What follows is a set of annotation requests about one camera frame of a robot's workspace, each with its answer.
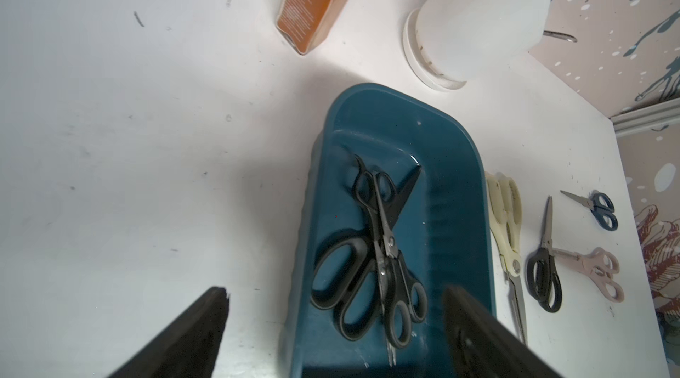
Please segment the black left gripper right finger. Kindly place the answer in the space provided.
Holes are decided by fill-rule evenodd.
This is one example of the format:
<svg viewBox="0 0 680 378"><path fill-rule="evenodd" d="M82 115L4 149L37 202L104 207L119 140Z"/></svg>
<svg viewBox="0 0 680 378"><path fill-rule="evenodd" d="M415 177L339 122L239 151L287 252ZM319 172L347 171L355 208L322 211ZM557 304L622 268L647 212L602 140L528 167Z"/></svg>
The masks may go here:
<svg viewBox="0 0 680 378"><path fill-rule="evenodd" d="M557 377L464 288L443 296L444 333L457 376Z"/></svg>

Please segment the cream handled scissors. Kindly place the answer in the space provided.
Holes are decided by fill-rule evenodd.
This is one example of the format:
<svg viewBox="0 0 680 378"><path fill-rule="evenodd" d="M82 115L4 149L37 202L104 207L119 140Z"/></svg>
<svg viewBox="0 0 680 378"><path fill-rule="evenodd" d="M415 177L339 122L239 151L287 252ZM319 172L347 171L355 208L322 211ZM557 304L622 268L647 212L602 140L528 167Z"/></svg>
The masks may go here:
<svg viewBox="0 0 680 378"><path fill-rule="evenodd" d="M522 199L515 181L501 173L485 173L489 225L497 243L499 258L509 282L510 305L518 337L527 344L527 320L522 288L523 261L520 253Z"/></svg>

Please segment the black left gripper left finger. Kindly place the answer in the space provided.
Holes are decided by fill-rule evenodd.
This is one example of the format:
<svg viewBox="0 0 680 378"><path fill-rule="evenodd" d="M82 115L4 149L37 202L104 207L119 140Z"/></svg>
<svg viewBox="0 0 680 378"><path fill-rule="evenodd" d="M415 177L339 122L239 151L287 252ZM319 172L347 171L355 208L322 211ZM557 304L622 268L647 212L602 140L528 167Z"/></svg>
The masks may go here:
<svg viewBox="0 0 680 378"><path fill-rule="evenodd" d="M230 313L226 289L212 287L113 377L210 377Z"/></svg>

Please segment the black scissors with steel blades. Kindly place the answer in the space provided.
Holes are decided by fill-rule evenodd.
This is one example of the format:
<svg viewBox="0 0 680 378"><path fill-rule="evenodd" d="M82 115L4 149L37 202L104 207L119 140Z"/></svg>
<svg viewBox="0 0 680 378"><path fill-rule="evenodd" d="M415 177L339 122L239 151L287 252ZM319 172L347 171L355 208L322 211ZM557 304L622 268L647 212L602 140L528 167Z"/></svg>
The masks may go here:
<svg viewBox="0 0 680 378"><path fill-rule="evenodd" d="M553 198L548 197L542 224L542 235L538 249L528 258L526 282L529 294L550 314L561 308L562 288L552 253Z"/></svg>

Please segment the small black scissors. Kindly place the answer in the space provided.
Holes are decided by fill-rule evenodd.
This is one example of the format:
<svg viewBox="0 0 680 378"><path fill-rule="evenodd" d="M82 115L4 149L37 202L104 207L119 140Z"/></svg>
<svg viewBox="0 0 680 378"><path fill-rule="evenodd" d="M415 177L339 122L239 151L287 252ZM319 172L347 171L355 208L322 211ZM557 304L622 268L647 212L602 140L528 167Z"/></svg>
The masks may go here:
<svg viewBox="0 0 680 378"><path fill-rule="evenodd" d="M421 167L417 165L399 187L386 172L373 173L359 155L354 158L359 172L352 195L369 217L388 360L394 367L397 351L410 344L414 324L425 321L429 310L426 289L408 269L393 232L421 175Z"/></svg>

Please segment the teal storage box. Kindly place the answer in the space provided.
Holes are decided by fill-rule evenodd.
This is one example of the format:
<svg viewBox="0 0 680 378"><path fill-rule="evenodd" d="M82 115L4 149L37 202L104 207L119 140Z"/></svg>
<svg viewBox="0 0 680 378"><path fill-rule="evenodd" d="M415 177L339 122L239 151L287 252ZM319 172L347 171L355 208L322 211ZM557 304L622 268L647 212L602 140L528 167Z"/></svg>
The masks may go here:
<svg viewBox="0 0 680 378"><path fill-rule="evenodd" d="M315 308L315 289L340 275L350 250L315 266L331 243L367 230L352 198L359 160L397 184L419 178L393 230L410 272L429 299L424 323L414 326L407 348L388 360L384 326L376 322L350 342L333 314ZM449 115L394 89L359 84L331 105L311 154L288 313L277 369L283 377L452 377L444 335L443 295L462 286L494 312L492 238L482 160L465 128Z"/></svg>

